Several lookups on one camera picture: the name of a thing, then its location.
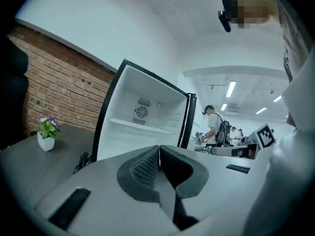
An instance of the white flower pot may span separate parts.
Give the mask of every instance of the white flower pot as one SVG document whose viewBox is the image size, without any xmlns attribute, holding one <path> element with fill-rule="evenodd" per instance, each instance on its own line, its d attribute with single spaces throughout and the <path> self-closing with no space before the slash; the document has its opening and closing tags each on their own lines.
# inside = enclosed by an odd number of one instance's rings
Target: white flower pot
<svg viewBox="0 0 315 236">
<path fill-rule="evenodd" d="M 37 140 L 38 140 L 38 144 L 39 146 L 44 150 L 44 151 L 49 151 L 51 150 L 54 145 L 55 145 L 55 139 L 48 137 L 46 139 L 43 139 L 41 137 L 41 134 L 38 132 L 37 133 Z"/>
</svg>

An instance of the backpack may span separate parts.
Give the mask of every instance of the backpack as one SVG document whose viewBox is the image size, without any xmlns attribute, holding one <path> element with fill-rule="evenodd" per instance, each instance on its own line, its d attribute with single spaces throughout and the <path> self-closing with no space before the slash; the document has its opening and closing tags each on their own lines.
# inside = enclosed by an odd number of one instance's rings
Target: backpack
<svg viewBox="0 0 315 236">
<path fill-rule="evenodd" d="M 222 121 L 220 124 L 219 130 L 216 134 L 216 140 L 218 143 L 222 143 L 223 145 L 226 143 L 230 144 L 228 136 L 230 134 L 230 129 L 232 126 L 230 125 L 230 123 L 228 121 L 223 120 L 220 115 L 218 115 L 217 113 L 215 113 L 215 114 L 218 117 L 220 117 L 220 119 Z"/>
</svg>

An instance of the camera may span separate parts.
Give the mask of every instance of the camera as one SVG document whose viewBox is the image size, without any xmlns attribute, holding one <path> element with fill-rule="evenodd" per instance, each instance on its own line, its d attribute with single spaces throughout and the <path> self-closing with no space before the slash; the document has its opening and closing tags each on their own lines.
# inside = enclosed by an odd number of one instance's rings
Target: camera
<svg viewBox="0 0 315 236">
<path fill-rule="evenodd" d="M 226 13 L 223 10 L 218 11 L 218 17 L 226 32 L 231 32 L 231 23 L 229 22 Z"/>
</svg>

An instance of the purple flower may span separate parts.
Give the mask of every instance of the purple flower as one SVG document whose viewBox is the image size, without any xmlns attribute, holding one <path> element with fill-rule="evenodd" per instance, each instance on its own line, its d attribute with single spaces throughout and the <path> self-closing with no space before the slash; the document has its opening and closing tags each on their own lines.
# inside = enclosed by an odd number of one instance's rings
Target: purple flower
<svg viewBox="0 0 315 236">
<path fill-rule="evenodd" d="M 59 130 L 59 125 L 58 125 L 58 122 L 52 118 L 52 117 L 48 117 L 48 121 L 53 124 L 58 130 Z"/>
<path fill-rule="evenodd" d="M 39 115 L 38 117 L 37 117 L 37 122 L 38 123 L 43 123 L 45 120 L 47 120 L 47 116 L 43 116 L 43 115 Z"/>
</svg>

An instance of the fan vent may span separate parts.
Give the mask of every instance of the fan vent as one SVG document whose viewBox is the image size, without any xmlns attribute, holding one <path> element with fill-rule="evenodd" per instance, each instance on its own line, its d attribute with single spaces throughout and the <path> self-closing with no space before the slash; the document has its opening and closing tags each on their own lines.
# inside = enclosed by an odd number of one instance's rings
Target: fan vent
<svg viewBox="0 0 315 236">
<path fill-rule="evenodd" d="M 138 101 L 138 103 L 139 103 L 140 105 L 143 105 L 143 106 L 146 106 L 146 107 L 150 107 L 151 101 L 146 100 L 146 99 L 144 99 L 144 98 L 140 98 L 139 101 Z"/>
<path fill-rule="evenodd" d="M 139 119 L 139 118 L 133 118 L 132 120 L 133 123 L 141 124 L 144 125 L 146 123 L 145 120 Z"/>
<path fill-rule="evenodd" d="M 136 114 L 139 118 L 144 118 L 148 115 L 148 109 L 144 106 L 140 106 L 136 109 Z"/>
</svg>

